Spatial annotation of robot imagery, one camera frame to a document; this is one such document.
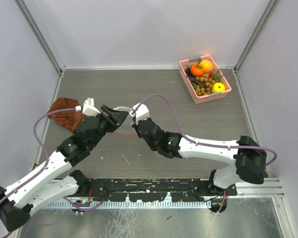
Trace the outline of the orange peach toy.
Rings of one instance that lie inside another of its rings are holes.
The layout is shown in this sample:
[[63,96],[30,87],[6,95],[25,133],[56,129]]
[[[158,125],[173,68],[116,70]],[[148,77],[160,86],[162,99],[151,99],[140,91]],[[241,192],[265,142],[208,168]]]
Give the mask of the orange peach toy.
[[201,60],[199,65],[204,69],[204,73],[210,73],[213,71],[212,62],[207,59]]

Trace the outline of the yellow lemon toy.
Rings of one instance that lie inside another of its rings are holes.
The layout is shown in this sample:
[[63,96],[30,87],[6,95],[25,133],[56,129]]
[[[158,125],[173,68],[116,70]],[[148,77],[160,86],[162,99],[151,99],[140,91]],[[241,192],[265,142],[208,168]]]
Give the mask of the yellow lemon toy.
[[211,89],[211,93],[215,94],[215,93],[220,93],[226,90],[226,87],[223,83],[221,82],[217,82],[213,85],[212,89]]

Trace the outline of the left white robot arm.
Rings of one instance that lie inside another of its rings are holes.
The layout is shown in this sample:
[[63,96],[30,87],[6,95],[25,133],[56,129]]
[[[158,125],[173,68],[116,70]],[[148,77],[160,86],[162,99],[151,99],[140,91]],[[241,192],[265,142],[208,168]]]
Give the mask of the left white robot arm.
[[74,133],[39,165],[17,182],[0,186],[0,220],[8,232],[22,227],[31,216],[50,202],[72,194],[85,196],[89,179],[74,171],[59,183],[50,182],[88,157],[107,133],[116,131],[129,115],[105,105],[100,110],[86,109]]

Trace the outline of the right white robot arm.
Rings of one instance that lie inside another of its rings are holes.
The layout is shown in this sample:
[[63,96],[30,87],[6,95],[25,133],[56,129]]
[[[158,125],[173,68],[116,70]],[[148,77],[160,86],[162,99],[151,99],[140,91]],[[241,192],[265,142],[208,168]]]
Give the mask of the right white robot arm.
[[152,151],[166,158],[202,158],[226,163],[226,167],[210,174],[208,190],[213,195],[220,195],[237,182],[264,182],[267,154],[249,136],[231,141],[198,139],[164,131],[151,119],[134,123],[132,127]]

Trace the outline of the orange persimmon toy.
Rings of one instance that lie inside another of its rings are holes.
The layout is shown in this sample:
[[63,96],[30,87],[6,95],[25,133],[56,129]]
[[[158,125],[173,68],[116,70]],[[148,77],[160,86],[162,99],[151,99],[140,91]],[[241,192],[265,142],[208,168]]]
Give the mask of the orange persimmon toy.
[[196,76],[202,76],[205,72],[205,69],[199,63],[194,63],[192,64],[190,71],[192,75],[196,77]]

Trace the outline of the clear orange-zip bag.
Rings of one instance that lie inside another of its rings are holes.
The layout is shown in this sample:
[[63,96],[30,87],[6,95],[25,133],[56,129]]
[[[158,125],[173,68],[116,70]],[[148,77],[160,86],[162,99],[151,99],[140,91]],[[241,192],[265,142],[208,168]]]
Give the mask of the clear orange-zip bag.
[[131,108],[125,107],[125,106],[117,106],[114,108],[116,111],[124,111],[128,113],[128,116],[126,117],[123,124],[115,131],[116,134],[119,135],[134,135],[136,134],[134,128],[132,127],[132,124],[134,123],[133,117],[130,115]]

